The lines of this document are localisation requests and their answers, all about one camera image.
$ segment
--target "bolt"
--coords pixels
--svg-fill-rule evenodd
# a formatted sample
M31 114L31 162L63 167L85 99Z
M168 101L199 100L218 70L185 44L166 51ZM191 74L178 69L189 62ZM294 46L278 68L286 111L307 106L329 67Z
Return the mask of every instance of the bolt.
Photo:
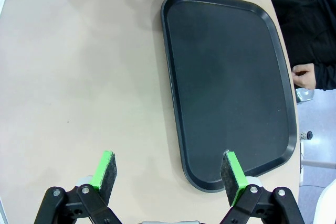
M281 189L281 190L278 191L278 194L279 194L280 196L283 196L283 195L285 195L286 193L285 193L284 190Z
M89 192L89 187L85 186L82 189L82 193L87 194Z
M61 193L61 191L58 190L58 189L56 189L56 190L53 192L53 195L54 195L54 196L58 196L60 193Z
M258 188L253 186L253 187L250 188L250 191L251 191L251 193L255 194L255 193L258 192Z

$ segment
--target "blue-gray floor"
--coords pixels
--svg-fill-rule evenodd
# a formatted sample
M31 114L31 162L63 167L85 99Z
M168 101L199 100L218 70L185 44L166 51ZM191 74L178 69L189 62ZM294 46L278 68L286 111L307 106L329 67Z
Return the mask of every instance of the blue-gray floor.
M300 132L312 131L314 134L312 140L302 141L304 159L336 162L336 90L316 90L312 101L298 105L298 112ZM313 222L323 188L335 179L335 169L303 168L299 207L306 224Z

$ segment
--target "hand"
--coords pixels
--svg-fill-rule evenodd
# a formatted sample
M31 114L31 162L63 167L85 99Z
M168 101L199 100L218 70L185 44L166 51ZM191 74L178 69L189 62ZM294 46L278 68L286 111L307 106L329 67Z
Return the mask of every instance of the hand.
M297 65L292 70L293 82L305 89L315 89L316 79L314 64Z

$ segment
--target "black sleeve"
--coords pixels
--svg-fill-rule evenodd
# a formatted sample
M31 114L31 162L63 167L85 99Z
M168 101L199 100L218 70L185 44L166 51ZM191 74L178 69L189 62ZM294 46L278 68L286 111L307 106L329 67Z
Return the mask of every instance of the black sleeve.
M336 64L316 64L314 71L317 89L323 89L324 91L336 89Z

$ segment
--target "dark jacket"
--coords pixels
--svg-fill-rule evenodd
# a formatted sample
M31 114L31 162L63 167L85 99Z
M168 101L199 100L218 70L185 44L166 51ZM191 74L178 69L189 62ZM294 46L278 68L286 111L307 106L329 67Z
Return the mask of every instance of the dark jacket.
M333 30L336 32L336 0L317 0L328 19L330 20ZM336 64L325 65L315 64L315 77L317 89L336 89Z

